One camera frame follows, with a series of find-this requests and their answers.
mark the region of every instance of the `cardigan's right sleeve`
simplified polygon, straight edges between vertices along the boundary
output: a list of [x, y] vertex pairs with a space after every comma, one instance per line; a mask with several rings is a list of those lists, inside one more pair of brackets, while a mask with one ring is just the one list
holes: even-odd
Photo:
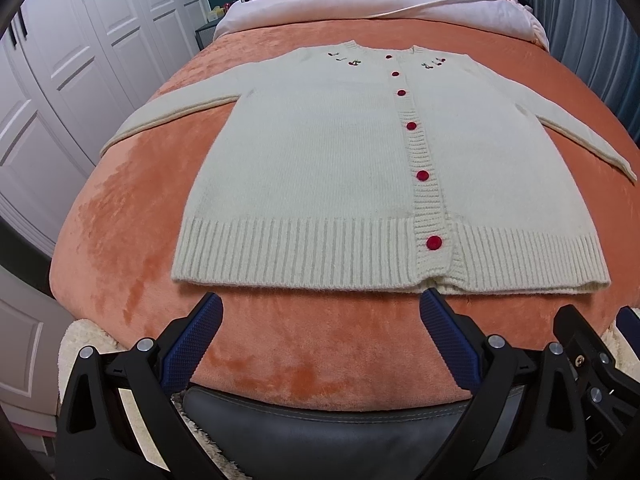
[[517, 104], [536, 115], [542, 124], [571, 139], [610, 165], [619, 168], [632, 182], [638, 180], [631, 165], [622, 155], [564, 108], [537, 94], [531, 88], [507, 79], [490, 68], [475, 62], [471, 57], [465, 57], [470, 62], [467, 65], [468, 68], [471, 68], [473, 72], [487, 80], [492, 86], [500, 89]]
[[100, 156], [114, 144], [161, 124], [208, 108], [237, 101], [265, 78], [303, 60], [302, 49], [293, 50], [273, 59], [244, 63], [215, 76], [167, 92], [133, 112], [116, 134], [100, 150]]

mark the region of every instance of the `white knit cardigan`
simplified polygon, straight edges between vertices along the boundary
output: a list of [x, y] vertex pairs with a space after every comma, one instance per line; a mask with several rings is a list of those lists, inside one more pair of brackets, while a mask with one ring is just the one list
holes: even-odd
[[469, 56], [354, 41], [299, 48], [154, 99], [103, 151], [234, 101], [184, 209], [175, 280], [447, 293], [610, 283], [593, 221], [541, 123], [635, 182], [629, 163]]

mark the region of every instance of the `gray striped curtain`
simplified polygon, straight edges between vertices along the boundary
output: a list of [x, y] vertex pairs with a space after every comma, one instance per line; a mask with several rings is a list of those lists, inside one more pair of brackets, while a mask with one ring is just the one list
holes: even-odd
[[640, 145], [640, 40], [615, 0], [531, 0], [551, 55], [602, 99]]

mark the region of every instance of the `orange blanket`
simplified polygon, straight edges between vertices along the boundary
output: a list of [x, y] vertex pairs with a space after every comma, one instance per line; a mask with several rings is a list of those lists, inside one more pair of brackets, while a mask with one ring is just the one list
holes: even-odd
[[[343, 20], [238, 32], [205, 49], [158, 93], [300, 46], [349, 40], [373, 48], [416, 44], [469, 54], [563, 106], [640, 171], [640, 154], [625, 129], [549, 54], [521, 40], [446, 23]], [[170, 268], [187, 195], [231, 109], [229, 104], [198, 112], [120, 142], [101, 160], [66, 219], [51, 267], [53, 293], [76, 317], [91, 319], [127, 347], [142, 336], [157, 336], [205, 291], [172, 282]], [[449, 298], [453, 309], [473, 317], [485, 333], [500, 333], [526, 348], [552, 340], [552, 319], [564, 304], [578, 306], [599, 333], [620, 306], [640, 304], [640, 188], [548, 132], [596, 225], [611, 287], [580, 296]], [[408, 408], [467, 396], [420, 322], [416, 295], [215, 291], [225, 317], [194, 375], [197, 383], [324, 410]]]

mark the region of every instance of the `textured blue pad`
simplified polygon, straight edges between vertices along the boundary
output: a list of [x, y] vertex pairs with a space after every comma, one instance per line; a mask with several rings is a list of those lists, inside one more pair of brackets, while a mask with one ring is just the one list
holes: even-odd
[[222, 300], [216, 294], [200, 308], [162, 361], [160, 387], [165, 394], [183, 391], [222, 324]]
[[616, 316], [616, 326], [640, 358], [640, 317], [631, 308], [624, 306]]
[[439, 298], [429, 290], [420, 296], [420, 318], [456, 384], [475, 395], [482, 383], [480, 358]]

